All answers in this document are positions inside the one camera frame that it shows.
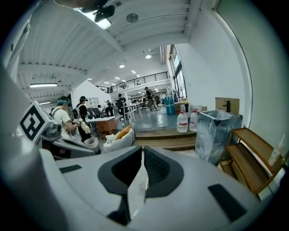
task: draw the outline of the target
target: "faucet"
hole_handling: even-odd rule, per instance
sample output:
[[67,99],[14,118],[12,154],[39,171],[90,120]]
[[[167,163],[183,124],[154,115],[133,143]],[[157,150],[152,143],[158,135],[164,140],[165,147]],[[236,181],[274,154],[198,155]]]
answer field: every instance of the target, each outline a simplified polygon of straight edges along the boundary
[[225,104],[223,106],[227,107],[226,112],[230,112],[231,111],[231,101],[230,100],[228,100],[228,101],[225,100],[225,102],[227,102],[227,104]]

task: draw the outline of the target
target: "air vent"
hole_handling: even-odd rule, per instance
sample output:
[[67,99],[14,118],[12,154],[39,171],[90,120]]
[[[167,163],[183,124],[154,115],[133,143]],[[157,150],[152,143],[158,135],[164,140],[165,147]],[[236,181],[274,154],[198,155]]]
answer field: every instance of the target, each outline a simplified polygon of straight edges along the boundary
[[139,20],[139,16],[137,14],[132,13],[127,15],[126,20],[129,23],[135,23],[137,20]]

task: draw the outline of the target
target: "white ceiling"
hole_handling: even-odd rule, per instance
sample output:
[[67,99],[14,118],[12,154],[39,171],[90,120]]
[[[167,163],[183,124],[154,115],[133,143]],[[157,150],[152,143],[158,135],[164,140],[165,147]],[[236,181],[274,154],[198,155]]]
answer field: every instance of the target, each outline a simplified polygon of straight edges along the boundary
[[[150,59],[146,59],[145,56],[150,54],[152,57]],[[102,72],[99,72],[95,77],[91,77],[92,83],[100,86],[111,86],[111,84],[119,84],[123,83],[121,80],[132,80],[138,78],[136,75],[138,74],[140,77],[144,77],[151,74],[166,72],[167,66],[161,65],[160,62],[160,51],[159,47],[152,49],[152,51],[139,52],[135,56],[127,57],[121,62],[116,62],[106,67]]]
[[[192,26],[185,25],[194,24],[191,15],[198,9],[189,0],[110,0],[107,5],[117,1],[121,6],[109,18],[112,26],[106,31],[52,0],[32,15],[17,77],[17,84],[31,100],[56,100],[86,78],[99,84],[112,82],[115,76],[134,79],[132,69],[141,77],[153,74],[160,66],[160,56],[146,60],[143,50],[188,42]],[[138,14],[136,23],[126,21],[130,13]],[[126,67],[121,70],[118,64],[124,61]],[[32,83],[51,82],[58,87],[29,88]]]

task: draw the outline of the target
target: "blue container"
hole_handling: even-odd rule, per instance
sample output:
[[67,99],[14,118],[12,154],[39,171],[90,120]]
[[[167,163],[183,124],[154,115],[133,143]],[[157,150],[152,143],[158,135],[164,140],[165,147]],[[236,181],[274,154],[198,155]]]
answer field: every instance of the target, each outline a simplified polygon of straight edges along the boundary
[[174,101],[173,101],[173,96],[170,96],[170,104],[173,104]]
[[170,115],[171,114],[170,106],[166,106],[166,110],[167,110],[167,115]]
[[171,111],[171,115],[174,115],[176,113],[174,104],[170,105],[170,111]]
[[169,105],[170,104],[170,96],[166,96],[164,98],[164,103],[165,103],[165,105]]

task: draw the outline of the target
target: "railing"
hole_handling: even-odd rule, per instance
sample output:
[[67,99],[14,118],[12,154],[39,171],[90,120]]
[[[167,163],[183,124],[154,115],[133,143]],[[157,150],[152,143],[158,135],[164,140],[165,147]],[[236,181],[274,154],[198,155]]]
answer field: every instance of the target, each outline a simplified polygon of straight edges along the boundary
[[129,80],[129,81],[120,83],[120,84],[115,85],[115,86],[111,86],[109,88],[102,87],[102,86],[97,86],[97,87],[99,89],[103,90],[105,93],[113,93],[113,92],[117,92],[117,91],[129,88],[129,87],[134,87],[134,86],[141,85],[144,83],[151,83],[151,82],[163,80],[163,79],[168,79],[168,72],[161,72],[161,73],[157,73],[157,74],[147,75],[144,77],[140,77],[137,79],[133,79],[133,80]]

